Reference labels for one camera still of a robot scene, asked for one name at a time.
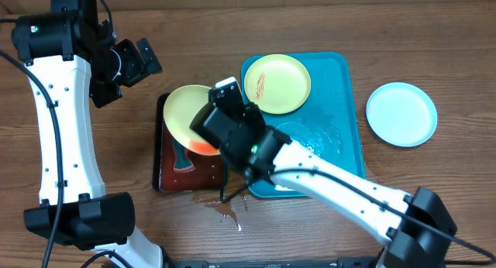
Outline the yellow plate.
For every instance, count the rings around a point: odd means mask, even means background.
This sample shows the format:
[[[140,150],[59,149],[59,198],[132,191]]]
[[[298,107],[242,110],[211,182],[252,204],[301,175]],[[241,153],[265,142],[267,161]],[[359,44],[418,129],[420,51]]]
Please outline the yellow plate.
[[[203,156],[217,156],[220,151],[190,128],[194,117],[208,103],[211,88],[186,85],[172,91],[164,103],[164,122],[172,137],[183,147]]]
[[[256,60],[244,74],[243,90],[263,112],[282,115],[300,108],[308,99],[312,79],[299,60],[271,54]]]

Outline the wet sponge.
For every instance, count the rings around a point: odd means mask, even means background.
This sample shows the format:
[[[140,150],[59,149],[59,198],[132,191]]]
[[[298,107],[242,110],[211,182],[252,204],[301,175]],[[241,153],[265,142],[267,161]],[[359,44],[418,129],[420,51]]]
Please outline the wet sponge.
[[[193,171],[195,166],[188,157],[188,150],[176,139],[172,139],[172,147],[175,155],[174,171],[177,173],[187,173]]]

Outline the light blue plate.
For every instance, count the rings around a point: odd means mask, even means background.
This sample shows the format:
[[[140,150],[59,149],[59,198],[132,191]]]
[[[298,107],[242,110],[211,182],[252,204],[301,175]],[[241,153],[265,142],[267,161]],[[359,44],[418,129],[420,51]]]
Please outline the light blue plate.
[[[366,117],[383,141],[408,148],[427,142],[438,124],[433,100],[421,88],[405,82],[377,88],[367,101]]]

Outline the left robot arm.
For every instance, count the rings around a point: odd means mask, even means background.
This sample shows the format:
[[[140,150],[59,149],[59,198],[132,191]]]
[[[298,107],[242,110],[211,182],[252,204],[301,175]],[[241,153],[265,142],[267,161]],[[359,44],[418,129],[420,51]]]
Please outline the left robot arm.
[[[91,106],[119,99],[161,72],[146,39],[117,41],[112,20],[100,22],[103,0],[50,0],[50,11],[15,21],[12,60],[28,78],[42,155],[38,207],[26,228],[56,244],[90,250],[117,267],[167,267],[162,247],[137,227],[130,194],[108,194],[95,156]]]

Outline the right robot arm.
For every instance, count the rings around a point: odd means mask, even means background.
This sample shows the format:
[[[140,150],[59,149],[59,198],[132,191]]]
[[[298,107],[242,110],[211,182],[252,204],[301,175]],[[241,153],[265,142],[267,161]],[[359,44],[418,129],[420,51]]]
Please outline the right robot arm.
[[[290,188],[359,225],[384,247],[378,267],[446,265],[457,227],[439,196],[429,189],[420,187],[409,194],[345,171],[266,125],[256,106],[234,112],[208,103],[190,127],[250,182],[265,180]]]

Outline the black tray with red water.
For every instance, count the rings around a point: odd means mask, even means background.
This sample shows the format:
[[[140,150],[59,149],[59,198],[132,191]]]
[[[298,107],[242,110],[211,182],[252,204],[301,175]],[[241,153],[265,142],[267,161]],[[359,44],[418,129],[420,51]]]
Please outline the black tray with red water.
[[[227,180],[227,167],[221,156],[203,156],[188,150],[195,168],[191,172],[174,171],[175,155],[172,135],[163,116],[164,103],[169,96],[162,94],[157,100],[155,140],[153,153],[152,186],[156,191],[223,191]]]

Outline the teal plastic tray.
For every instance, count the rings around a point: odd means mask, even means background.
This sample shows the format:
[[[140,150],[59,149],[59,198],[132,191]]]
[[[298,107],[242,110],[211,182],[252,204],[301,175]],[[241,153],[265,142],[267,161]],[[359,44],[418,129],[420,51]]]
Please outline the teal plastic tray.
[[[335,52],[293,53],[309,72],[305,103],[286,115],[263,113],[264,121],[306,149],[365,178],[365,166],[346,59]]]

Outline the yellow plate top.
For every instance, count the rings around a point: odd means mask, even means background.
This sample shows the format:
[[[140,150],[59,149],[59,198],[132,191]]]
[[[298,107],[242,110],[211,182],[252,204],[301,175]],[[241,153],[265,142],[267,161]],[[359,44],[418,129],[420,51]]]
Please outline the yellow plate top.
[[[312,79],[299,60],[271,54],[256,60],[244,74],[243,90],[263,112],[282,115],[300,108],[308,99]]]

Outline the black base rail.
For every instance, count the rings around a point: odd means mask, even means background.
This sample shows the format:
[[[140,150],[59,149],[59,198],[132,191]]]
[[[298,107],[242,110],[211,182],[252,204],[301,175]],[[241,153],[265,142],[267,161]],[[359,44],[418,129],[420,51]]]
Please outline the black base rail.
[[[175,261],[166,267],[173,268],[371,268],[376,264],[376,258],[342,257],[337,260],[308,260],[308,261],[265,261],[265,262],[224,262],[213,263],[200,260]]]

